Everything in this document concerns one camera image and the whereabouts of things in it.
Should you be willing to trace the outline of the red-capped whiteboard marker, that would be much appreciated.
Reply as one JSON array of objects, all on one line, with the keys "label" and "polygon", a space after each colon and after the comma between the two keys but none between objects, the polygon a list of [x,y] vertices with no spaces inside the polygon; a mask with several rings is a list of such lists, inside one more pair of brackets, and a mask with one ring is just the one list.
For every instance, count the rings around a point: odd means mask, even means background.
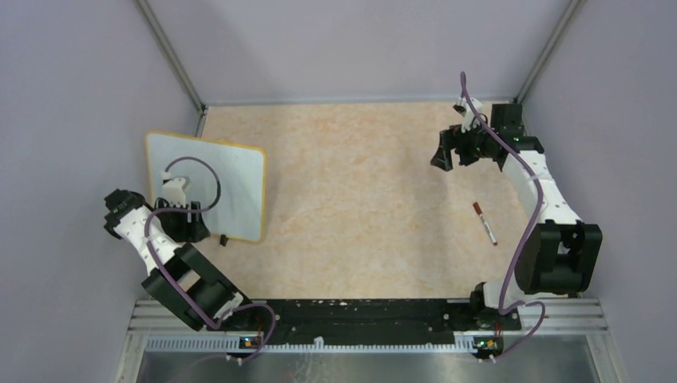
[{"label": "red-capped whiteboard marker", "polygon": [[476,214],[478,215],[478,217],[479,217],[479,219],[482,223],[482,226],[485,229],[487,236],[489,237],[489,240],[491,241],[491,243],[494,246],[496,246],[498,244],[497,238],[494,235],[492,228],[489,225],[488,220],[485,218],[485,215],[484,215],[483,211],[481,210],[480,204],[478,202],[474,202],[473,203],[473,209],[476,212]]}]

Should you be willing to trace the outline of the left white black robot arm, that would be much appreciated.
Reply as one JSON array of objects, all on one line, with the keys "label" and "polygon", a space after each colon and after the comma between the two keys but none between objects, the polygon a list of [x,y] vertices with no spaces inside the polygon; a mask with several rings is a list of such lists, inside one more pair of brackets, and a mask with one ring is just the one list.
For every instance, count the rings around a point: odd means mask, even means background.
[{"label": "left white black robot arm", "polygon": [[135,248],[148,277],[144,290],[193,330],[238,330],[255,322],[256,309],[240,289],[191,243],[168,235],[145,198],[117,189],[105,197],[105,230]]}]

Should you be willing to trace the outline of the aluminium frame rail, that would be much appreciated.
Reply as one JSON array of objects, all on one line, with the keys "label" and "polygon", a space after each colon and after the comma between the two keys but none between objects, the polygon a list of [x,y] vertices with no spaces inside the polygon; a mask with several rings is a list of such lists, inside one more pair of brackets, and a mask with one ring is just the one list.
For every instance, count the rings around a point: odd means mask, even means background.
[{"label": "aluminium frame rail", "polygon": [[600,382],[621,382],[608,324],[594,298],[545,298],[500,314],[476,298],[271,299],[195,327],[154,300],[137,302],[115,381],[134,382],[145,352],[167,350],[236,356],[268,353],[467,353],[495,361],[510,338],[582,336]]}]

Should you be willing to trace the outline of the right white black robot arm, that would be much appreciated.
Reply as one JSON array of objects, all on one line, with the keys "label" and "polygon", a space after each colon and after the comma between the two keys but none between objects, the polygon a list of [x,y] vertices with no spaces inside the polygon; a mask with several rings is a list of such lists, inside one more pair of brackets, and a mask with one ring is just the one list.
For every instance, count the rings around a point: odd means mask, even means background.
[{"label": "right white black robot arm", "polygon": [[585,223],[561,194],[549,171],[544,146],[525,132],[522,107],[493,105],[486,116],[476,99],[458,100],[462,122],[440,131],[430,163],[445,172],[453,158],[461,166],[494,162],[529,217],[506,276],[477,286],[468,307],[470,322],[488,329],[509,309],[588,289],[603,240],[600,227]]}]

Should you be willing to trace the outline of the yellow-framed whiteboard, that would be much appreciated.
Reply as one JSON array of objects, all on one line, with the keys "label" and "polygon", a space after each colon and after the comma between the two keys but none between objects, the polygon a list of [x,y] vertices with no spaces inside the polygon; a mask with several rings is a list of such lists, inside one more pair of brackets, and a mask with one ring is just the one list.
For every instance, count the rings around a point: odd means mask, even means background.
[{"label": "yellow-framed whiteboard", "polygon": [[191,180],[186,207],[197,201],[206,208],[220,182],[219,202],[202,214],[207,228],[229,239],[262,240],[267,174],[263,149],[167,132],[148,133],[145,146],[151,203],[161,198],[162,172]]}]

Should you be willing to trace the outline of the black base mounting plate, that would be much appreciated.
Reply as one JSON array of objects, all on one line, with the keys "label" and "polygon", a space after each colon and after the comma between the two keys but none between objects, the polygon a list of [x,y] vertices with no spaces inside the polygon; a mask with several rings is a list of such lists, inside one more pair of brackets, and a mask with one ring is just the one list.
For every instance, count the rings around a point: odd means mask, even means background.
[{"label": "black base mounting plate", "polygon": [[457,332],[520,330],[517,311],[500,315],[472,299],[271,299],[226,319],[222,331],[272,330],[268,344],[452,344]]}]

